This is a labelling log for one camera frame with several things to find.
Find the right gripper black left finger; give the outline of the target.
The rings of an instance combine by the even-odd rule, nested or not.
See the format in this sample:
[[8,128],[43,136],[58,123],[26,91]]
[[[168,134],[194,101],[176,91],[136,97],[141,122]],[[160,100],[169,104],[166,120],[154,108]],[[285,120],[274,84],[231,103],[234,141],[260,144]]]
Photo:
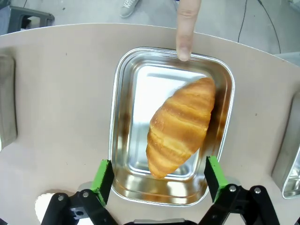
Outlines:
[[105,208],[114,180],[110,160],[102,160],[91,188],[83,189],[72,196],[55,193],[47,206],[41,224],[76,225],[89,218],[94,225],[116,225],[117,221]]

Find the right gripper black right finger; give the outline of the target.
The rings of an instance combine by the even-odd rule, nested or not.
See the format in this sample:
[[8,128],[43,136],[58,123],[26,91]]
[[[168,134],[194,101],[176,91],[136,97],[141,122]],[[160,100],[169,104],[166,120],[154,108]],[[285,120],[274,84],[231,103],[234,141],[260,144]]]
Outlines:
[[278,225],[279,220],[264,186],[249,190],[225,178],[215,156],[206,157],[204,176],[212,198],[212,206],[201,225],[223,225],[230,214],[239,214],[246,225]]

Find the person's left hand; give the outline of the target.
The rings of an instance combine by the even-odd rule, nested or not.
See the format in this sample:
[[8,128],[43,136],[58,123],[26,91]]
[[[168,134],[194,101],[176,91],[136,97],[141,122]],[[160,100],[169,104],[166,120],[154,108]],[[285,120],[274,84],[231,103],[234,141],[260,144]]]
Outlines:
[[195,23],[201,0],[178,0],[176,52],[181,61],[188,61],[192,52]]

